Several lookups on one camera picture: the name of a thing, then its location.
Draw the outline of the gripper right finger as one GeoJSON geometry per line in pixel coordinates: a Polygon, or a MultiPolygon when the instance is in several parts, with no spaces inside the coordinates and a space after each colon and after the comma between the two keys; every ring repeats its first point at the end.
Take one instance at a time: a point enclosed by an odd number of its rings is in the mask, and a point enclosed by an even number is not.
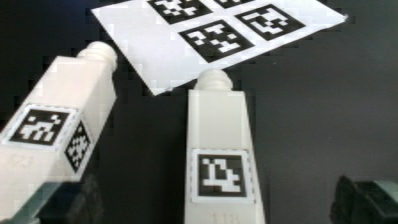
{"type": "Polygon", "coordinates": [[[330,206],[332,224],[398,224],[398,181],[339,177],[330,206]]]}

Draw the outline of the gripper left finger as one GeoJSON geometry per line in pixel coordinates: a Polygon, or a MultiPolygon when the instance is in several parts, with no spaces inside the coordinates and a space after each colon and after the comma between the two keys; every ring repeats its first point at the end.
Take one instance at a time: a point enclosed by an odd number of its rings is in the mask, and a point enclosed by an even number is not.
{"type": "Polygon", "coordinates": [[[97,178],[46,182],[15,214],[0,224],[102,224],[102,199],[97,178]]]}

